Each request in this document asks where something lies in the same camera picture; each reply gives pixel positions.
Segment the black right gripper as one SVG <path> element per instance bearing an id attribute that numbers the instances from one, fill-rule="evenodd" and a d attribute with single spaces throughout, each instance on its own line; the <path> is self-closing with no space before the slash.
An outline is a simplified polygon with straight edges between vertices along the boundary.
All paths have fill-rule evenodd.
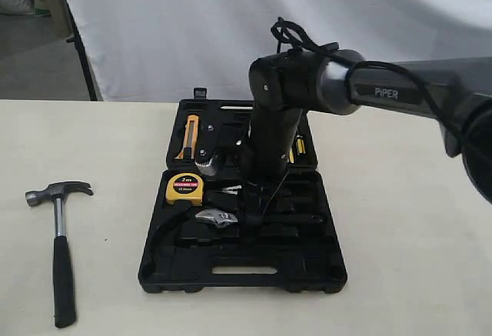
<path id="1" fill-rule="evenodd" d="M 244 222 L 259 225 L 288 174 L 286 154 L 243 147 L 240 153 Z"/>

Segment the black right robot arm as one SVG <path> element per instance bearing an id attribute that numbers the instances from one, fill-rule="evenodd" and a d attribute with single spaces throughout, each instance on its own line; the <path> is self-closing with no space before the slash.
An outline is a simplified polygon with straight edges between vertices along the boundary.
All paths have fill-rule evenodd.
<path id="1" fill-rule="evenodd" d="M 458 58 L 396 64 L 353 50 L 327 55 L 291 49 L 255 60 L 244 170 L 278 180 L 305 111 L 350 115 L 367 106 L 436 120 L 448 156 L 461 156 L 473 186 L 491 197 L 491 60 Z"/>

